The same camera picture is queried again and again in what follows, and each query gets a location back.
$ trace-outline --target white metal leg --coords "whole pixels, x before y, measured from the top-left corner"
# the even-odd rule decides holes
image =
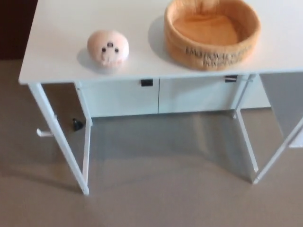
[[[85,195],[89,194],[89,188],[82,172],[77,164],[77,161],[71,151],[71,148],[66,140],[66,137],[60,127],[60,124],[53,112],[53,109],[47,99],[47,96],[40,83],[29,84],[30,91],[32,92],[53,136],[55,137],[67,163],[69,164],[72,173],[74,174],[80,188]]]
[[[252,75],[243,75],[242,79],[245,80],[245,84],[243,87],[239,87],[238,92],[240,93],[238,102],[236,104],[233,118],[236,118],[236,113],[238,110],[241,110],[241,107],[243,105],[243,102],[245,101],[247,95],[249,94],[250,88],[251,88],[251,83],[253,82],[254,78],[256,77],[256,74]]]
[[[266,164],[266,166],[260,171],[256,179],[254,180],[254,184],[258,183],[262,177],[267,173],[267,171],[271,168],[271,166],[275,163],[275,161],[280,157],[283,151],[289,146],[289,144],[293,141],[293,139],[298,135],[300,130],[303,127],[303,117],[299,121],[299,123],[295,126],[295,128],[291,131],[291,133],[286,137],[281,146],[277,149],[275,154],[272,156],[270,161]]]
[[[290,148],[303,148],[303,128],[289,145]]]
[[[253,153],[253,149],[249,140],[248,133],[246,131],[245,123],[242,118],[241,114],[241,107],[243,102],[245,101],[245,98],[249,92],[249,89],[251,87],[251,83],[253,82],[254,78],[256,75],[243,75],[242,80],[245,81],[244,85],[241,86],[239,85],[238,88],[238,94],[236,97],[239,97],[239,99],[236,102],[235,110],[233,113],[233,118],[236,119],[238,127],[240,131],[242,132],[243,140],[244,140],[244,145],[246,148],[246,152],[244,153],[244,157],[246,159],[247,164],[249,165],[250,172],[257,172],[258,171],[258,164],[255,158],[255,155]]]
[[[91,124],[90,121],[86,121],[85,124],[85,140],[84,140],[84,157],[83,157],[83,177],[88,184],[89,179],[89,148],[90,148],[90,130]]]
[[[84,94],[83,94],[83,92],[81,90],[81,88],[82,88],[81,82],[75,82],[75,87],[76,87],[76,90],[77,90],[78,98],[79,98],[79,101],[80,101],[80,104],[81,104],[84,116],[85,116],[85,118],[86,118],[87,121],[90,121],[90,125],[92,126],[93,125],[93,121],[91,119],[89,108],[88,108],[88,106],[87,106],[87,104],[85,102]]]

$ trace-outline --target drawer handle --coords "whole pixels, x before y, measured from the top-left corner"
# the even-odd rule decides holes
[[[141,80],[142,87],[152,87],[153,86],[153,79],[142,79]]]
[[[226,83],[236,83],[238,79],[238,75],[230,75],[224,77]]]

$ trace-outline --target black handle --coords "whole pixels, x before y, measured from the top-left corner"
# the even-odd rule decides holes
[[[141,81],[142,87],[152,87],[153,86],[153,79],[142,79]]]

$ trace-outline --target tabletop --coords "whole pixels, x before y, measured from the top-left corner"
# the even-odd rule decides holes
[[[39,0],[19,82],[178,78],[303,71],[303,2],[246,0],[262,31],[242,63],[222,71],[196,71],[176,64],[163,47],[163,15],[170,0]],[[86,44],[96,30],[117,30],[129,40],[127,62],[114,72],[98,69]]]

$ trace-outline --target bowl rim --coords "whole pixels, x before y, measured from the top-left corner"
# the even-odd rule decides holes
[[[204,43],[200,43],[194,40],[189,39],[188,37],[182,35],[174,26],[172,23],[172,20],[168,17],[168,11],[170,10],[170,8],[174,5],[174,3],[178,1],[178,0],[173,0],[165,9],[165,13],[164,13],[164,19],[165,19],[165,23],[167,23],[167,25],[169,26],[169,29],[174,32],[183,42],[189,44],[190,46],[194,46],[196,48],[201,48],[201,49],[208,49],[209,51],[221,51],[221,52],[226,52],[227,50],[234,50],[234,49],[239,49],[240,46],[246,47],[248,44],[250,44],[254,39],[256,39],[260,32],[261,32],[261,21],[259,16],[257,15],[257,13],[255,12],[255,10],[251,7],[250,4],[246,3],[243,0],[231,0],[234,2],[241,2],[242,4],[246,5],[249,10],[252,12],[253,17],[255,19],[256,22],[256,29],[255,31],[246,39],[242,40],[241,42],[238,42],[236,44],[232,44],[232,45],[214,45],[214,44],[204,44]]]

